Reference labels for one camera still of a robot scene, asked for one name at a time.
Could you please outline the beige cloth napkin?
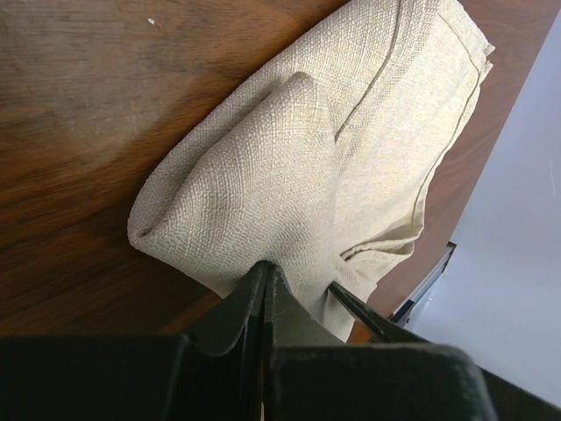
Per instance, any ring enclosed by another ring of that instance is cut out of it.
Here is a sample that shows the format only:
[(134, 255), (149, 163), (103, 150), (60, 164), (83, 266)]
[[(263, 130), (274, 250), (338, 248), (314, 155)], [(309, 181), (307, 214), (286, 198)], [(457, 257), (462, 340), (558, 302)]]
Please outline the beige cloth napkin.
[(220, 296), (258, 261), (339, 339), (415, 248), (492, 45), (457, 1), (351, 1), (235, 89), (149, 175), (128, 239)]

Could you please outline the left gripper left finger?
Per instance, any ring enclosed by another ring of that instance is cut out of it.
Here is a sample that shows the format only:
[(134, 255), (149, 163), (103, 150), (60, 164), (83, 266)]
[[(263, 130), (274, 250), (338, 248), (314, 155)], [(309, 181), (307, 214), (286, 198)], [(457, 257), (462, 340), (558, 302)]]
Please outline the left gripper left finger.
[(176, 420), (259, 420), (268, 264), (186, 331), (174, 387)]

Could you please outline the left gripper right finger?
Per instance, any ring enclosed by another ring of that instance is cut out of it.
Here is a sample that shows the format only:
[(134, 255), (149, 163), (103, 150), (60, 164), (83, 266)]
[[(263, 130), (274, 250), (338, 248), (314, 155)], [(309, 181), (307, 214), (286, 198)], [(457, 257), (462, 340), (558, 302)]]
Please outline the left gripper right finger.
[(339, 420), (344, 344), (301, 306), (277, 266), (269, 268), (264, 305), (266, 419)]

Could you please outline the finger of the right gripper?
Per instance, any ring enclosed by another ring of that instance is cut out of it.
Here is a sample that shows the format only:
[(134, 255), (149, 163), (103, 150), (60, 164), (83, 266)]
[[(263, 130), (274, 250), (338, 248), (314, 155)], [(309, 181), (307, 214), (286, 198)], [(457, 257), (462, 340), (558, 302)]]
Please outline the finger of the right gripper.
[(356, 320), (362, 323), (371, 332), (371, 334), (379, 342), (395, 344), (428, 343), (428, 340), (423, 339), (382, 317), (339, 283), (332, 282), (328, 287), (328, 290)]

